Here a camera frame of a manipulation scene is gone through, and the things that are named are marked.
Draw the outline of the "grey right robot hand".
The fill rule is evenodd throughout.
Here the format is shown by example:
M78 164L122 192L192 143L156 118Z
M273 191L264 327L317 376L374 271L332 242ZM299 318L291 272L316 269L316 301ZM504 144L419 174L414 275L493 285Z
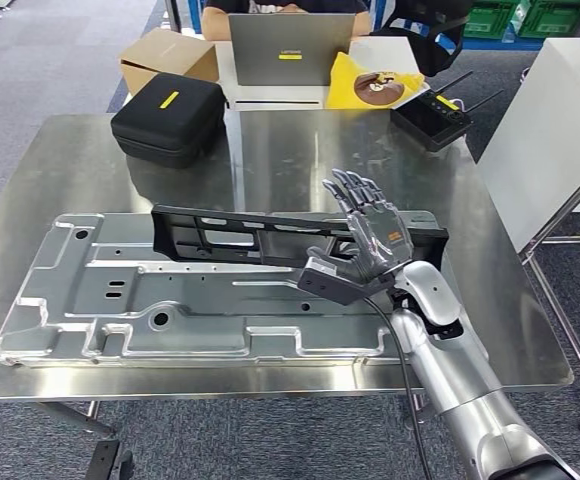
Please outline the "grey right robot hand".
M358 284L372 282L412 259L413 243L407 228L375 181L350 170L334 168L332 174L335 182L324 179L322 185L346 214L356 253L339 259L310 247L310 257L332 264L338 276Z

